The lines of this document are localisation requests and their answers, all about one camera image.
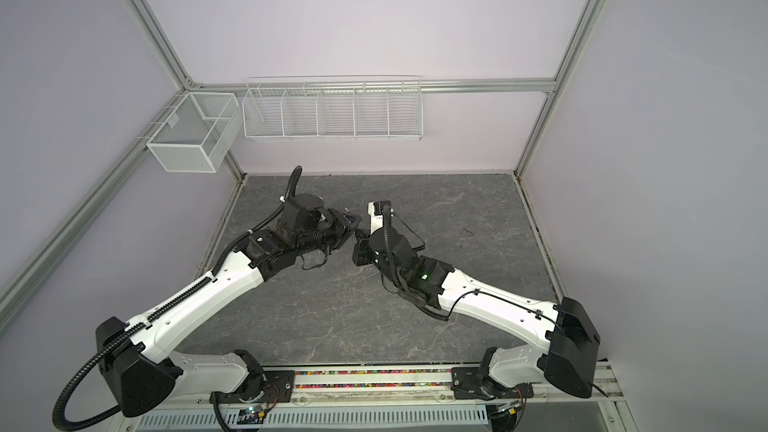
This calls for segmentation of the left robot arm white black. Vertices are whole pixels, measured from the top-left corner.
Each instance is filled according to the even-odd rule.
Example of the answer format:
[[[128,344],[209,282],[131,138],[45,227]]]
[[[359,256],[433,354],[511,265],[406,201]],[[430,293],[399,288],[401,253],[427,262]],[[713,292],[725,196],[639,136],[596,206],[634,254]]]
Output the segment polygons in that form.
[[[190,373],[176,347],[226,305],[259,287],[306,253],[330,255],[360,216],[325,206],[311,194],[285,199],[269,221],[240,234],[214,267],[169,299],[127,322],[111,317],[96,329],[97,366],[119,412],[140,416],[181,387]]]

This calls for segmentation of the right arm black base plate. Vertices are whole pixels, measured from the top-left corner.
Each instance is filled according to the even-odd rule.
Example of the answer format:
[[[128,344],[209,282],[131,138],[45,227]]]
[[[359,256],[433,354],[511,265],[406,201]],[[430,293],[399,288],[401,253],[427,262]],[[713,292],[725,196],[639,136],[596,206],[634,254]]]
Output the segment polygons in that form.
[[[495,382],[488,375],[482,375],[479,367],[452,367],[451,391],[457,400],[526,400],[534,396],[530,383],[506,387]]]

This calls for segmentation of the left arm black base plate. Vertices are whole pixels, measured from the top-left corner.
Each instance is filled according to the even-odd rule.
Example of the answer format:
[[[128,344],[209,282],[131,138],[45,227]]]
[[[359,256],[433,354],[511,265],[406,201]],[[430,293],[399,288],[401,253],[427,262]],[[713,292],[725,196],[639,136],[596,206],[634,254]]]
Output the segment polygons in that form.
[[[288,403],[294,390],[294,370],[252,372],[232,392],[218,392],[219,404]]]

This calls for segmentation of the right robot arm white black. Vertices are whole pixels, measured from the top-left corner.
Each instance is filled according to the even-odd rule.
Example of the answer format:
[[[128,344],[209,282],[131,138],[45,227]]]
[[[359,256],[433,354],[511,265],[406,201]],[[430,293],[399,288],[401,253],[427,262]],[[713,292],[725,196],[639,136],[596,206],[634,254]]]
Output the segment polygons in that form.
[[[488,349],[480,381],[503,389],[546,381],[583,399],[595,391],[601,337],[577,300],[531,299],[490,286],[449,263],[420,255],[392,228],[355,236],[354,263],[375,266],[386,290],[424,314],[441,321],[465,315],[521,340],[519,347]]]

